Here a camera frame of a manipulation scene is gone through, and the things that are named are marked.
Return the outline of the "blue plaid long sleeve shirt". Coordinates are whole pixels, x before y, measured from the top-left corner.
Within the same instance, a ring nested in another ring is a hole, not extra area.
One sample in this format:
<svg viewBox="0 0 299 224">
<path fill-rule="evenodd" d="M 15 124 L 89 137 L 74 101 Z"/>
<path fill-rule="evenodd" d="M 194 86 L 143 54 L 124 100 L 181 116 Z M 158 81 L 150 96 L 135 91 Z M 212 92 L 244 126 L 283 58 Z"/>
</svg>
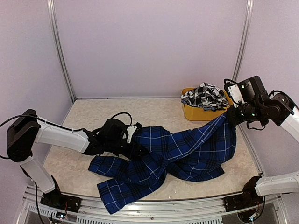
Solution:
<svg viewBox="0 0 299 224">
<path fill-rule="evenodd" d="M 107 177 L 97 188 L 110 214 L 159 189 L 168 174 L 189 182 L 223 175 L 222 164 L 235 153 L 236 128 L 225 112 L 202 127 L 176 133 L 161 126 L 144 127 L 132 141 L 146 154 L 136 160 L 96 156 L 88 168 Z"/>
</svg>

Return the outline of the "yellow plastic basket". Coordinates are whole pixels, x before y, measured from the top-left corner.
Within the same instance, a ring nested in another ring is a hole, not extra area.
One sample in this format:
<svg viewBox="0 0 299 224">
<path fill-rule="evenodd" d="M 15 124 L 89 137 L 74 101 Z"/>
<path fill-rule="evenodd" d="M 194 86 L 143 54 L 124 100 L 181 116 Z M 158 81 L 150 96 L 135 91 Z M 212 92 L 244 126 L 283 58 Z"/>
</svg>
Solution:
<svg viewBox="0 0 299 224">
<path fill-rule="evenodd" d="M 187 91 L 191 90 L 193 88 L 185 88 L 182 90 L 182 94 L 186 93 Z M 229 107 L 233 105 L 233 101 L 229 98 L 227 93 L 225 92 L 226 98 L 229 101 Z M 185 114 L 185 117 L 190 121 L 211 121 L 219 116 L 221 116 L 223 113 L 227 111 L 229 108 L 227 107 L 223 111 L 204 111 L 201 108 L 194 108 L 188 105 L 183 104 L 183 111 Z"/>
</svg>

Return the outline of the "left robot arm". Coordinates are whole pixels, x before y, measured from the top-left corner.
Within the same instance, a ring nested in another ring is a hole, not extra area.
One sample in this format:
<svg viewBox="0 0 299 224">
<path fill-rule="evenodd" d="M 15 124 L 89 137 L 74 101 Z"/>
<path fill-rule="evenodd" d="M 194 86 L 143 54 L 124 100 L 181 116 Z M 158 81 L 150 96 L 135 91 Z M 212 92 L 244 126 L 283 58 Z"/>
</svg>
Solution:
<svg viewBox="0 0 299 224">
<path fill-rule="evenodd" d="M 133 140 L 141 130 L 140 123 L 126 125 L 116 116 L 107 119 L 100 128 L 88 131 L 58 125 L 39 117 L 33 109 L 4 121 L 12 122 L 7 129 L 7 159 L 19 164 L 23 172 L 47 194 L 47 200 L 59 208 L 65 204 L 58 183 L 33 155 L 34 144 L 46 144 L 93 156 L 104 152 L 139 159 L 148 151 Z"/>
</svg>

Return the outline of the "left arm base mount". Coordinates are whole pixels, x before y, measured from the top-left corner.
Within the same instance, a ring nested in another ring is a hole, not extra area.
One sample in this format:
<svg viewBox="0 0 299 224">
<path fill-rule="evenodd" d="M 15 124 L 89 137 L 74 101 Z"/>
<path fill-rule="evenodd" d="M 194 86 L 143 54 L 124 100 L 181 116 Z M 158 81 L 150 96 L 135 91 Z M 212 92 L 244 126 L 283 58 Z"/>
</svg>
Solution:
<svg viewBox="0 0 299 224">
<path fill-rule="evenodd" d="M 55 178 L 53 176 L 51 177 L 55 188 L 49 193 L 43 193 L 40 203 L 52 208 L 64 210 L 65 212 L 71 211 L 78 213 L 82 199 L 80 197 L 62 194 Z"/>
</svg>

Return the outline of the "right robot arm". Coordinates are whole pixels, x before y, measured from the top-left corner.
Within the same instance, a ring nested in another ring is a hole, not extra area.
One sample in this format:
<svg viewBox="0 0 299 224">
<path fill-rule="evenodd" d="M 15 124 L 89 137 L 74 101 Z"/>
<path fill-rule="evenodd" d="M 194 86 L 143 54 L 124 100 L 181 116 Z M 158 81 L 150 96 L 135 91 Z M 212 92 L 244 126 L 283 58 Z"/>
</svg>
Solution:
<svg viewBox="0 0 299 224">
<path fill-rule="evenodd" d="M 249 125 L 258 121 L 265 128 L 272 120 L 295 140 L 299 139 L 299 108 L 286 93 L 278 90 L 268 93 L 259 76 L 239 83 L 225 79 L 224 89 L 233 101 L 233 105 L 227 109 L 231 125 L 237 126 L 243 122 Z M 288 194 L 298 190 L 297 171 L 276 176 L 255 176 L 244 185 L 239 203 L 243 207 L 249 207 L 258 197 Z"/>
</svg>

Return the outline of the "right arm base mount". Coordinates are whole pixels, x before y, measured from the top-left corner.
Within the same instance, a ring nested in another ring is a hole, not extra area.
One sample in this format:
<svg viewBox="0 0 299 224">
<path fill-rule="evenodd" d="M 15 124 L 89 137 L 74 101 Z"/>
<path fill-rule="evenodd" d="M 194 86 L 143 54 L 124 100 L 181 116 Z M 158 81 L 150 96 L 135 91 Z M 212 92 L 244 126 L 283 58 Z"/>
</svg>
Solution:
<svg viewBox="0 0 299 224">
<path fill-rule="evenodd" d="M 223 198 L 226 212 L 231 212 L 235 210 L 242 210 L 258 204 L 264 203 L 264 198 L 259 196 L 255 190 L 257 186 L 257 181 L 261 179 L 262 176 L 252 177 L 242 189 L 242 193 L 234 196 L 227 196 Z"/>
</svg>

